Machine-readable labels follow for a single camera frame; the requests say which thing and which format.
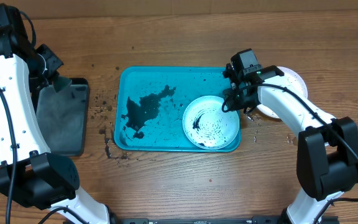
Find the white plate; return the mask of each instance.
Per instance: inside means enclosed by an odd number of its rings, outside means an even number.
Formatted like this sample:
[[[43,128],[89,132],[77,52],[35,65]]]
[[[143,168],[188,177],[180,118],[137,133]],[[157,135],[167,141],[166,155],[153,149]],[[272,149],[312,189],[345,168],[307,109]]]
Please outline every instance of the white plate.
[[[294,89],[298,90],[300,93],[302,93],[302,95],[304,97],[308,97],[308,89],[306,87],[305,81],[303,81],[303,79],[293,70],[289,69],[289,68],[285,68],[285,67],[277,67],[279,68],[281,71],[284,72],[284,77],[288,78],[288,81],[290,81],[290,83],[292,83]],[[271,118],[277,118],[280,119],[276,113],[274,113],[271,109],[269,109],[267,106],[265,105],[258,105],[257,106],[258,110],[260,112],[262,112],[264,115],[269,116]]]
[[[227,146],[236,138],[240,128],[239,115],[236,111],[223,113],[223,101],[218,96],[202,96],[186,108],[182,121],[183,130],[194,145],[216,150]]]

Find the black and white robotic arm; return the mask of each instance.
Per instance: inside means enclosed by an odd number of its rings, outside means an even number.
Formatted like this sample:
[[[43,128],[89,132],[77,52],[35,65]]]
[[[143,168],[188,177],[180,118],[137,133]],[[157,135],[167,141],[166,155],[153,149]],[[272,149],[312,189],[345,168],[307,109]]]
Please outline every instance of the black and white robotic arm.
[[[9,196],[13,182],[11,197],[24,207],[60,209],[58,212],[73,223],[118,223],[107,206],[95,201],[80,187],[73,161],[51,154],[42,137],[32,98],[40,89],[58,80],[57,69],[63,63],[46,45],[37,50],[34,46],[35,42],[30,43],[27,38],[20,12],[0,4],[0,88],[3,90],[0,94],[6,97],[11,111],[17,143],[17,162],[14,162],[10,126],[0,99],[0,193]],[[358,162],[310,110],[285,91],[296,93],[277,67],[262,68],[251,49],[239,52],[231,61],[224,76],[230,79],[232,88],[224,91],[223,109],[246,110],[262,103],[298,136],[297,174],[302,189],[284,210],[280,223],[313,223],[327,201],[340,197],[358,183]],[[357,126],[350,118],[336,119],[301,94],[298,96],[340,133],[358,155]],[[325,145],[328,144],[338,145],[337,152],[327,156]]]

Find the wooden table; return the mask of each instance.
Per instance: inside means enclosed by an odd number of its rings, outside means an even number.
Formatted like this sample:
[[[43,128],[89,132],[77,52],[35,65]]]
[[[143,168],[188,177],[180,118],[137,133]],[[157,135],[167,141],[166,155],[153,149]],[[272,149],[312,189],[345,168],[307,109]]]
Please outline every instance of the wooden table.
[[[241,145],[229,154],[124,152],[110,141],[112,156],[124,159],[108,159],[99,129],[112,129],[113,96],[127,67],[223,67],[236,52],[253,48],[262,65],[297,71],[317,106],[358,125],[358,11],[54,19],[34,25],[37,43],[64,61],[59,72],[89,81],[85,152],[73,160],[82,187],[123,218],[279,215],[300,189],[294,136],[282,122],[259,114],[254,121],[242,117]],[[113,110],[94,116],[100,106]],[[358,184],[346,195],[358,197]],[[0,223],[5,204],[0,194]],[[12,222],[37,223],[46,212],[14,203]],[[358,223],[358,203],[337,203],[328,215]],[[48,222],[61,221],[54,215]]]

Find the blue tray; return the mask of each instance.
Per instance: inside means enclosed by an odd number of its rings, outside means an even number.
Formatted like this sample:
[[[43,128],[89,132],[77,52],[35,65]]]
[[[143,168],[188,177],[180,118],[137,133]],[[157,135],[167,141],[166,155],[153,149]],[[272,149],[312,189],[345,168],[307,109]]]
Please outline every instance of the blue tray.
[[[119,84],[114,141],[125,150],[231,152],[241,141],[240,129],[230,145],[205,150],[183,132],[186,107],[201,96],[220,96],[230,88],[224,68],[130,67]]]

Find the cable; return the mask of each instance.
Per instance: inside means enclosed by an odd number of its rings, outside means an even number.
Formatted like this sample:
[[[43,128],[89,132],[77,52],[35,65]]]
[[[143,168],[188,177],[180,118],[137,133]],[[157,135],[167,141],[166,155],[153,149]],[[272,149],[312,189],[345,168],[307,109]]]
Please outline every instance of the cable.
[[[316,112],[314,112],[296,93],[292,92],[291,90],[289,90],[287,87],[282,87],[282,86],[278,86],[278,85],[273,85],[273,84],[268,84],[268,83],[261,83],[261,84],[256,84],[256,85],[250,85],[250,86],[245,86],[242,87],[239,91],[243,91],[245,89],[249,89],[249,88],[255,88],[258,86],[266,86],[266,87],[271,87],[271,88],[277,88],[279,90],[283,90],[289,94],[291,94],[291,96],[293,96],[294,98],[296,98],[312,115],[315,119],[317,119],[321,124],[323,124],[326,128],[328,128],[328,130],[334,135],[334,137],[349,151],[351,152],[351,154],[355,157],[355,159],[358,161],[358,155],[353,151],[353,149],[347,144],[347,142],[345,142],[345,140],[335,131],[333,130],[333,128],[331,127],[331,125],[327,124],[323,119],[321,119],[318,114]],[[228,99],[232,97],[229,96],[227,97],[222,105],[222,111],[223,112],[227,112],[229,111],[229,109],[225,110],[224,107],[228,101]],[[317,214],[316,218],[314,219],[313,224],[317,224],[318,220],[320,219],[321,216],[323,216],[324,212],[328,209],[328,207],[330,205],[333,205],[334,202],[358,202],[358,198],[335,198],[335,199],[331,199],[328,200],[327,203],[324,205],[323,209]]]
[[[59,208],[53,209],[40,222],[38,222],[38,224],[43,224],[51,215],[53,215],[54,213],[56,213],[60,210],[63,210],[64,212],[68,212],[70,215],[74,216],[74,218],[76,218],[78,221],[80,221],[80,223],[88,224],[88,222],[84,221],[79,215],[77,215],[75,212],[73,212],[72,210],[70,210],[67,207],[59,207]]]
[[[17,163],[17,144],[15,139],[15,133],[13,130],[13,123],[12,123],[12,117],[11,112],[9,111],[9,107],[7,105],[6,98],[4,96],[5,90],[0,88],[0,97],[1,101],[4,105],[5,113],[6,113],[6,119],[7,119],[7,125],[9,126],[9,134],[11,135],[11,147],[12,147],[12,155],[13,155],[13,163],[12,163],[12,174],[11,174],[11,183],[9,185],[8,195],[7,195],[7,202],[6,202],[6,217],[5,222],[9,224],[11,222],[11,206],[12,206],[12,194],[13,194],[13,187],[14,182],[16,178],[16,163]]]
[[[31,32],[32,32],[32,40],[31,40],[31,46],[35,47],[36,43],[37,43],[37,35],[35,34],[35,29],[34,29],[34,25],[31,22],[30,17],[23,11],[20,11],[20,13],[28,20],[28,22],[30,23],[31,26]]]

